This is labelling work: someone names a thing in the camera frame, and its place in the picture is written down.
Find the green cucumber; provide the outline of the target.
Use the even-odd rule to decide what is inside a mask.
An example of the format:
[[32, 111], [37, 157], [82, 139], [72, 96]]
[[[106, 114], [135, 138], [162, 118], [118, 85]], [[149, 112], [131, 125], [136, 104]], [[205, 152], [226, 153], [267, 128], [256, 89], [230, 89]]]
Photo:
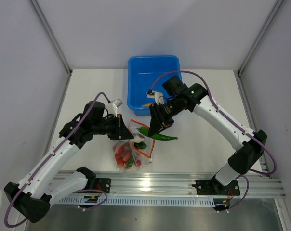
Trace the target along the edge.
[[143, 150], [143, 149], [146, 149], [146, 148], [147, 148], [147, 145], [146, 145], [144, 142], [141, 142], [141, 143], [134, 143], [134, 147], [135, 147], [136, 149], [141, 149], [141, 150]]

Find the clear orange zip top bag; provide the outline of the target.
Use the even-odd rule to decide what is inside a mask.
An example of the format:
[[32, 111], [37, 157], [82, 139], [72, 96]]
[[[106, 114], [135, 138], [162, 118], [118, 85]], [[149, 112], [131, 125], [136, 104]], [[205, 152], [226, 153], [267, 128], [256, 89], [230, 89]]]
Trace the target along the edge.
[[[129, 124], [128, 124], [128, 130], [134, 135], [134, 134], [140, 134], [142, 135], [137, 129], [139, 127], [146, 127], [148, 128], [147, 125], [139, 122], [139, 121], [136, 121], [136, 120], [133, 120], [131, 119]], [[142, 164], [140, 167], [132, 167], [130, 169], [120, 169], [118, 168], [117, 166], [117, 163], [115, 161], [115, 158], [114, 158], [114, 151], [112, 150], [112, 157], [113, 157], [113, 160], [114, 160], [114, 163], [115, 163], [115, 167], [117, 168], [117, 170], [121, 173], [125, 173], [125, 174], [129, 174], [129, 173], [133, 173], [133, 172], [137, 172], [137, 171], [140, 171], [142, 168], [150, 165], [152, 163], [152, 154], [154, 152], [154, 148], [155, 148], [155, 140], [152, 139], [152, 138], [149, 138], [145, 135], [142, 135], [144, 136], [145, 138], [145, 141], [144, 143], [147, 145], [147, 148], [146, 149], [136, 149], [134, 147], [134, 142], [133, 142], [133, 139], [131, 140], [120, 140], [120, 141], [113, 141], [111, 144], [111, 148], [113, 147], [114, 144], [118, 143], [118, 142], [128, 142], [129, 145], [135, 150], [137, 151], [137, 153], [140, 155], [141, 157], [141, 161], [142, 161]]]

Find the grey toy fish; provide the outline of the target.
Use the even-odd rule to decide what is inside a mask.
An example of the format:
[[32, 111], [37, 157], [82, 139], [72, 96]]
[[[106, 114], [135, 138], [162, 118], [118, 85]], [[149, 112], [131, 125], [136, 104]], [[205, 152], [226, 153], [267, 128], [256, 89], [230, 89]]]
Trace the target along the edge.
[[133, 135], [133, 142], [134, 143], [142, 143], [145, 141], [144, 136], [140, 135], [140, 134], [134, 134]]

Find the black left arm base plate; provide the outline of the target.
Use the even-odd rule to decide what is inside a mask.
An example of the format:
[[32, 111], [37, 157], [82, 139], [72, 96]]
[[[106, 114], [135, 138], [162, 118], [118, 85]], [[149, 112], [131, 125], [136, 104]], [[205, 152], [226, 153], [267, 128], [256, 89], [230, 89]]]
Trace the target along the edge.
[[110, 178], [96, 178], [93, 189], [101, 190], [105, 193], [110, 193], [111, 179]]

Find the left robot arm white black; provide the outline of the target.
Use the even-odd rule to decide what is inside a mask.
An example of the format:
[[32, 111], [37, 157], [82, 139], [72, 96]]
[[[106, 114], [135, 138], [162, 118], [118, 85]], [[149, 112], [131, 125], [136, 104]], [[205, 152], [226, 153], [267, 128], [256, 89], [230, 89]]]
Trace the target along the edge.
[[40, 221], [50, 208], [75, 192], [104, 193], [97, 186], [96, 174], [86, 167], [79, 167], [58, 184], [51, 181], [64, 164], [95, 135], [106, 135], [112, 141], [133, 139], [125, 126], [122, 115], [117, 113], [122, 105], [120, 99], [108, 104], [90, 101], [82, 113], [66, 123], [55, 144], [40, 162], [18, 183], [9, 182], [4, 192], [15, 208], [26, 220]]

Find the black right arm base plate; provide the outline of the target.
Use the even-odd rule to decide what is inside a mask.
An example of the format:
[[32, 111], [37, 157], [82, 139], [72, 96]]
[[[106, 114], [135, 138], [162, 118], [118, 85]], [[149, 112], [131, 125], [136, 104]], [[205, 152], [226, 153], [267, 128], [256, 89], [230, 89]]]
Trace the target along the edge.
[[240, 196], [240, 189], [236, 180], [231, 181], [226, 186], [216, 180], [195, 180], [191, 186], [196, 189], [197, 195]]

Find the small green chili pepper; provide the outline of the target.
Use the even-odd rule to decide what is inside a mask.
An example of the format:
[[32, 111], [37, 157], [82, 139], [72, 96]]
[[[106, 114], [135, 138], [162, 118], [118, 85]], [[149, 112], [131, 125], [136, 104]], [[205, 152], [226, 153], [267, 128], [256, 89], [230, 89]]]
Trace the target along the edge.
[[142, 135], [145, 135], [149, 138], [152, 138], [154, 140], [158, 140], [158, 141], [173, 141], [173, 140], [177, 140], [178, 137], [174, 137], [174, 136], [167, 136], [167, 135], [163, 135], [163, 134], [154, 134], [152, 136], [149, 135], [149, 129], [146, 127], [139, 127], [137, 129]]

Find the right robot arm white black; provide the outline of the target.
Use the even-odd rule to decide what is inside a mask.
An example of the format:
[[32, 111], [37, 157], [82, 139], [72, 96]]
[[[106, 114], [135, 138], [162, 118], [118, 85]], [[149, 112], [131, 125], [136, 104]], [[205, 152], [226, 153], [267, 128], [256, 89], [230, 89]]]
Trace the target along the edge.
[[252, 166], [264, 153], [267, 135], [236, 121], [213, 99], [207, 84], [195, 83], [188, 87], [178, 76], [173, 76], [163, 83], [170, 99], [162, 100], [162, 95], [150, 89], [149, 98], [155, 103], [149, 107], [151, 120], [149, 136], [154, 136], [174, 124], [173, 117], [183, 110], [188, 110], [212, 125], [230, 143], [234, 153], [227, 163], [212, 177], [211, 188], [216, 194], [223, 194], [229, 184], [240, 175], [252, 170]]

